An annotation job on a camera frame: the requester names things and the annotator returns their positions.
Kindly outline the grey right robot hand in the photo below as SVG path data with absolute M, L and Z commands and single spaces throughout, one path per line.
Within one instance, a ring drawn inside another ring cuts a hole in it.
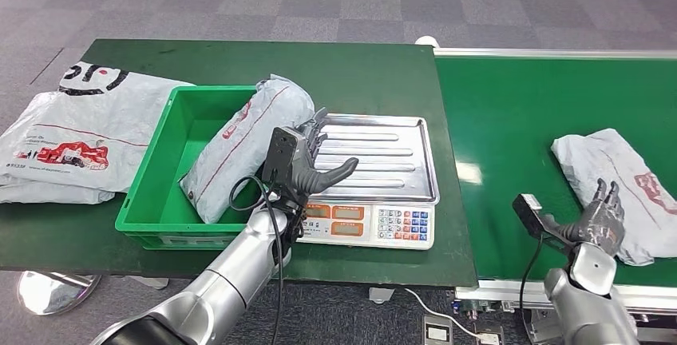
M 624 209 L 619 192 L 620 187 L 615 181 L 611 182 L 607 191 L 606 182 L 599 178 L 592 201 L 584 208 L 578 221 L 560 224 L 556 231 L 572 243 L 594 244 L 614 257 L 625 236 Z

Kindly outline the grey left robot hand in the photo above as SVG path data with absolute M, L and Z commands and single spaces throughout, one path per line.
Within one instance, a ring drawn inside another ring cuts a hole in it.
M 299 207 L 304 207 L 311 195 L 321 193 L 345 180 L 359 163 L 357 157 L 349 157 L 341 165 L 325 172 L 315 167 L 319 148 L 327 139 L 327 135 L 321 133 L 327 123 L 327 115 L 327 109 L 322 107 L 301 125 L 286 129 L 295 138 L 295 143 L 279 195 Z

